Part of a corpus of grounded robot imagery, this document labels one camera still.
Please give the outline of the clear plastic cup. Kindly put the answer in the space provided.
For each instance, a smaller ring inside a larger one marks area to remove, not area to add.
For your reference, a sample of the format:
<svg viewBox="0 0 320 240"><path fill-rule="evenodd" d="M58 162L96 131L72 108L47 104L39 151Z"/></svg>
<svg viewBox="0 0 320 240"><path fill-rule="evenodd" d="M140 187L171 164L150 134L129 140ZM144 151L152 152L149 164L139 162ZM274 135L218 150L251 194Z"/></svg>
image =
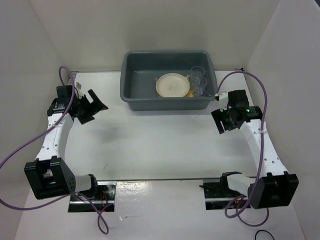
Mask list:
<svg viewBox="0 0 320 240"><path fill-rule="evenodd" d="M200 84L200 81L205 74L205 69L201 66L193 66L190 72L190 82L197 86Z"/></svg>
<svg viewBox="0 0 320 240"><path fill-rule="evenodd" d="M195 96L202 96L207 86L207 79L205 77L195 77L191 80L191 89Z"/></svg>

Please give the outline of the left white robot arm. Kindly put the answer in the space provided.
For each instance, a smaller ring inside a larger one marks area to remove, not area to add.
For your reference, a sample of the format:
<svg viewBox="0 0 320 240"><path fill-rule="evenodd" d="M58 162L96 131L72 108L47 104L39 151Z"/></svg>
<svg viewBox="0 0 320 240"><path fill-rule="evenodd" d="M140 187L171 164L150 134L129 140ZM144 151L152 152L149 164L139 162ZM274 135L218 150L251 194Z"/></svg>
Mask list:
<svg viewBox="0 0 320 240"><path fill-rule="evenodd" d="M100 193L97 179L93 174L75 175L65 162L65 152L74 120L88 123L108 107L91 89L87 94L92 101L70 85L58 86L56 92L47 110L49 132L35 160L25 164L25 175L38 200L76 193L94 200Z"/></svg>

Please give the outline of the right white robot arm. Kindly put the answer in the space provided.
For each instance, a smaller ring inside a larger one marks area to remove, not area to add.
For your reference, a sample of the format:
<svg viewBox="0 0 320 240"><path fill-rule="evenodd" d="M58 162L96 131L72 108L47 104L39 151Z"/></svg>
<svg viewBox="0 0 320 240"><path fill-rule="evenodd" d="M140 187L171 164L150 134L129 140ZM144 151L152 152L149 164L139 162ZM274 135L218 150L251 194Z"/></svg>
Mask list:
<svg viewBox="0 0 320 240"><path fill-rule="evenodd" d="M219 180L220 193L225 197L233 193L244 195L254 209L288 206L299 180L296 174L289 173L273 146L265 123L266 109L251 106L245 90L224 91L214 98L219 108L211 115L218 132L240 130L257 168L255 178L238 171L223 173Z"/></svg>

